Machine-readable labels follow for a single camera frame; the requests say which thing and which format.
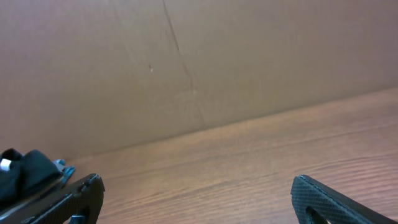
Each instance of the wooden table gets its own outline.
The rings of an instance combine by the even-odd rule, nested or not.
[[[98,223],[298,223],[299,174],[398,220],[398,88],[68,162],[104,180]]]

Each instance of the black carbon fiber part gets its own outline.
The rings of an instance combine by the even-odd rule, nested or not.
[[[94,224],[100,214],[103,198],[101,178],[97,174],[90,174],[7,217],[1,224],[62,224],[72,215],[84,215],[85,223]]]
[[[397,224],[306,175],[294,179],[291,194],[300,224]]]

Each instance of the carbon fiber bracket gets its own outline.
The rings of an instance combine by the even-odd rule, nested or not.
[[[84,217],[84,223],[94,224],[101,211],[104,191],[99,175],[90,174],[10,215],[1,224],[62,224],[72,215]]]
[[[291,194],[300,224],[397,224],[307,175],[295,177]]]

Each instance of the cardboard wall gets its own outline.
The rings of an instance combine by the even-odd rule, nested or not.
[[[398,2],[5,0],[0,146],[70,158],[398,84]]]

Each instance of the wood grain surface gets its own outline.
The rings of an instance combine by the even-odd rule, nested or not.
[[[103,177],[98,223],[298,223],[299,174],[398,220],[398,88],[68,162]]]

